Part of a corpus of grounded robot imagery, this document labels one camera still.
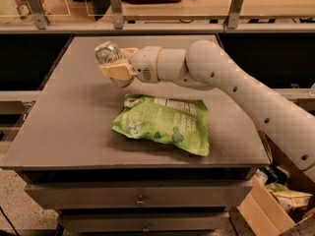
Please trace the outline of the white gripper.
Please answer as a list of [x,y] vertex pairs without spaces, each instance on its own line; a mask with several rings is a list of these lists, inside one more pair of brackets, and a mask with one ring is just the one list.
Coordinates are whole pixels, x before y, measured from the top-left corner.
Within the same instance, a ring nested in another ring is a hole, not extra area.
[[106,78],[127,82],[136,75],[137,79],[143,83],[156,84],[159,82],[158,56],[160,51],[159,46],[146,46],[141,49],[121,48],[120,52],[127,59],[100,64],[99,69]]

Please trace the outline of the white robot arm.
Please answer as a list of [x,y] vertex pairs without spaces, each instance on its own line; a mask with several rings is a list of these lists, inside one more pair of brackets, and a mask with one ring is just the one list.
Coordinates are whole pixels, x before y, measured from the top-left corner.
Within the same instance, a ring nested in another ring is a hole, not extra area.
[[315,181],[315,117],[244,72],[215,42],[198,40],[188,49],[160,46],[120,48],[107,41],[94,50],[103,75],[119,88],[135,79],[172,82],[189,89],[226,93],[284,154]]

